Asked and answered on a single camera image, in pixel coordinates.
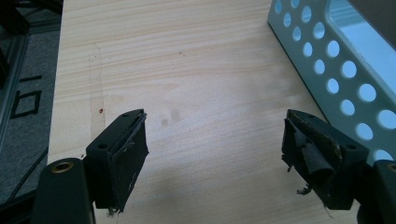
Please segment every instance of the wire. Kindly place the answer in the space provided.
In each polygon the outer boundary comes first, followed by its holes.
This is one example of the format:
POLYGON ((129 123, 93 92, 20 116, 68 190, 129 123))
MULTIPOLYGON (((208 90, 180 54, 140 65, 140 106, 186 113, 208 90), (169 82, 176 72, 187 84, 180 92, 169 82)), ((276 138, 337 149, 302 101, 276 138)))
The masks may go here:
POLYGON ((15 196, 17 195, 18 191, 20 191, 20 189, 21 189, 22 185, 24 184, 24 182, 27 180, 27 178, 29 178, 29 176, 32 174, 33 170, 44 159, 44 157, 47 156, 48 153, 49 153, 49 147, 46 147, 46 149, 41 153, 40 157, 37 158, 35 163, 30 167, 30 169, 22 177, 22 179, 20 180, 20 183, 18 183, 17 187, 15 187, 15 189, 12 191, 11 195, 9 195, 9 198, 8 198, 7 202, 9 202, 9 201, 11 201, 11 200, 13 200, 15 198, 15 196))

